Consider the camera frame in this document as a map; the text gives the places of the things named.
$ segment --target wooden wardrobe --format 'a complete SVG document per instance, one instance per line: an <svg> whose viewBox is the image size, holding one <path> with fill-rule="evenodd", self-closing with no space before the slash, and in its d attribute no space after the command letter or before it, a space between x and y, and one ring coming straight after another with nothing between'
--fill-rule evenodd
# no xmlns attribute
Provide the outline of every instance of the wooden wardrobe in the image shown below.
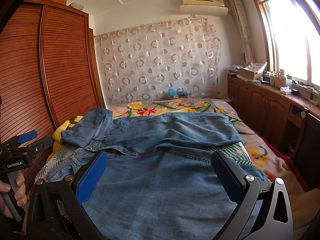
<svg viewBox="0 0 320 240"><path fill-rule="evenodd" d="M0 34L0 136L51 136L73 115L105 107L88 14L48 0L25 0ZM27 191L51 149L23 171Z"/></svg>

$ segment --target screw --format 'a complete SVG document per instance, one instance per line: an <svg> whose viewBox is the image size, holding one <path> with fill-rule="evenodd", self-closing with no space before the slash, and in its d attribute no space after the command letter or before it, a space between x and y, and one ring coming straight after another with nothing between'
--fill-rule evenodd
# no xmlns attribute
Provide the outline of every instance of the screw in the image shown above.
<svg viewBox="0 0 320 240"><path fill-rule="evenodd" d="M64 177L65 181L71 181L73 179L73 176L71 174Z"/></svg>
<svg viewBox="0 0 320 240"><path fill-rule="evenodd" d="M245 176L245 178L246 178L248 181L254 181L254 176L252 176L252 175L247 175L247 176Z"/></svg>
<svg viewBox="0 0 320 240"><path fill-rule="evenodd" d="M37 181L36 181L36 184L37 185L41 185L43 183L43 179L38 179Z"/></svg>
<svg viewBox="0 0 320 240"><path fill-rule="evenodd" d="M276 178L276 182L277 182L278 184L283 184L283 179L281 179L281 178Z"/></svg>

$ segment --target jeans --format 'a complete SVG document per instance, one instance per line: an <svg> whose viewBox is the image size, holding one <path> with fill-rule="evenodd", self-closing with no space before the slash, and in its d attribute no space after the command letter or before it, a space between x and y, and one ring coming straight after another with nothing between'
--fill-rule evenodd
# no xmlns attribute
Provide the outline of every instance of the jeans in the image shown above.
<svg viewBox="0 0 320 240"><path fill-rule="evenodd" d="M82 204L105 237L212 239L236 203L211 167L212 152L198 148L241 141L229 120L193 113L112 120L107 110L93 113L62 133L62 143L79 148L51 169L48 180L74 174L94 152L105 149L108 166L89 201ZM268 181L255 166L239 166L244 174ZM250 232L260 205L242 236Z"/></svg>

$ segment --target beige curtain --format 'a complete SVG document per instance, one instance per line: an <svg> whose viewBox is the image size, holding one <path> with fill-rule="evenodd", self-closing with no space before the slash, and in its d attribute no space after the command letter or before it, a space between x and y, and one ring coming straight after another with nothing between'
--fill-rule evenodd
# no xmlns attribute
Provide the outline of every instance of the beige curtain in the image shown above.
<svg viewBox="0 0 320 240"><path fill-rule="evenodd" d="M101 84L111 104L166 100L169 88L218 94L220 39L207 18L140 25L96 36Z"/></svg>
<svg viewBox="0 0 320 240"><path fill-rule="evenodd" d="M250 42L250 32L247 17L245 15L241 0L229 0L229 2L241 33L244 59L246 65L248 65L251 61L254 61L254 56Z"/></svg>

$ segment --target bed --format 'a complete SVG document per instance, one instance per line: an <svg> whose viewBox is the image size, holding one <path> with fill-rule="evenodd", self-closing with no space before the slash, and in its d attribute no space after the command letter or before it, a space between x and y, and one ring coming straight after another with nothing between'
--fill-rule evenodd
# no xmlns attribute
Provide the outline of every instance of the bed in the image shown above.
<svg viewBox="0 0 320 240"><path fill-rule="evenodd" d="M293 217L293 226L297 234L303 232L301 228L307 227L308 223L315 217L320 207L320 190L308 190L293 162L279 153L258 134L246 126L237 116L235 110L226 102L219 99L174 99L169 101L132 102L122 104L111 109L113 118L160 115L168 112L197 112L218 113L226 116L240 136L243 143L230 144L224 147L205 148L205 150L221 150L239 164L255 165L262 170L268 178L273 181L281 177L286 185ZM47 174L52 167L66 160L75 150L73 147L62 147L59 145L60 132L72 127L79 121L81 116L68 120L54 133L56 140L54 152L44 167L38 172L36 180L43 178L47 181ZM58 203L62 215L67 217L62 203Z"/></svg>

